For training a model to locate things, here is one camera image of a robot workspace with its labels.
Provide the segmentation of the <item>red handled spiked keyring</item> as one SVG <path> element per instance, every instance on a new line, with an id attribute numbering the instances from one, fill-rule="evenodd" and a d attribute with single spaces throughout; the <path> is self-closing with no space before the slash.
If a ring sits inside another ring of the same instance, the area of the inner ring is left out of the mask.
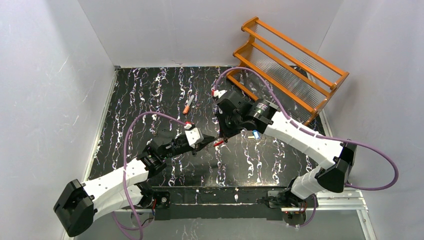
<path id="1" fill-rule="evenodd" d="M 206 146 L 206 148 L 207 148 L 207 149 L 209 149 L 209 148 L 214 148 L 214 147 L 217 147 L 217 146 L 219 146 L 219 145 L 223 144 L 224 142 L 225 142 L 225 140 L 224 140 L 223 138 L 216 138 L 216 139 L 214 139 L 211 143 L 209 143 L 209 144 Z"/>

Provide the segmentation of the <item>blue tagged key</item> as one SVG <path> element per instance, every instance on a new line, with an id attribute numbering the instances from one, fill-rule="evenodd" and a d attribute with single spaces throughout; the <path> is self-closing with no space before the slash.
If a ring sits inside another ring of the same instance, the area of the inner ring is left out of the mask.
<path id="1" fill-rule="evenodd" d="M 249 136 L 248 138 L 249 138 L 249 139 L 256 139 L 256 140 L 258 140 L 258 139 L 260 139 L 260 138 L 261 138 L 261 136 L 260 136 L 260 133 L 259 133 L 258 131 L 253 130 L 253 131 L 251 132 L 251 136 Z"/>

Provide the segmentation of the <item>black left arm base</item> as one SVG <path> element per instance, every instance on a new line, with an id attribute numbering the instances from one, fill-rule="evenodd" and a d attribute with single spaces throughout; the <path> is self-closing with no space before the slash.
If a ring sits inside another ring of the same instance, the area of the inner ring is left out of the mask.
<path id="1" fill-rule="evenodd" d="M 168 209 L 171 205 L 171 194 L 169 191 L 145 189 L 141 191 L 142 198 L 137 204 L 144 209 Z"/>

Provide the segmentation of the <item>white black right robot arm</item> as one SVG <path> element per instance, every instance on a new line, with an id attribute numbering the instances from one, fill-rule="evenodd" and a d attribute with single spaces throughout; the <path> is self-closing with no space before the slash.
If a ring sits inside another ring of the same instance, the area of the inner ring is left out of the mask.
<path id="1" fill-rule="evenodd" d="M 220 137 L 229 139 L 243 129 L 258 131 L 290 145 L 316 162 L 316 168 L 292 180 L 286 196 L 304 200 L 324 190 L 344 191 L 353 166 L 355 147 L 325 139 L 318 132 L 308 135 L 308 127 L 287 119 L 277 105 L 263 98 L 250 102 L 241 93 L 227 90 L 214 90 L 212 98 L 217 105 L 215 115 Z"/>

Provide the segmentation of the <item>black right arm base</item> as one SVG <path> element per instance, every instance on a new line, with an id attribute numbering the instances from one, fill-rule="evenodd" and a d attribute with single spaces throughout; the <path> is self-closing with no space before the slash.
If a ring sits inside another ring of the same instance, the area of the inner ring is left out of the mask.
<path id="1" fill-rule="evenodd" d="M 289 226 L 300 226 L 306 222 L 308 202 L 297 197 L 291 188 L 283 190 L 269 190 L 261 201 L 270 209 L 282 210 L 282 219 Z"/>

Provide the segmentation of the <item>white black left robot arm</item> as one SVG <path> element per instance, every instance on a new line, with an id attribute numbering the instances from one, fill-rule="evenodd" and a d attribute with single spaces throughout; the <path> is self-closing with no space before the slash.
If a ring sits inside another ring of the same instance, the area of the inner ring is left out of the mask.
<path id="1" fill-rule="evenodd" d="M 134 205 L 152 199 L 153 195 L 142 189 L 142 182 L 161 173 L 167 159 L 188 152 L 195 155 L 215 140 L 216 137 L 202 133 L 175 136 L 164 130 L 126 167 L 85 182 L 78 179 L 68 182 L 53 211 L 67 235 L 76 237 L 98 218 L 129 206 L 128 199 Z"/>

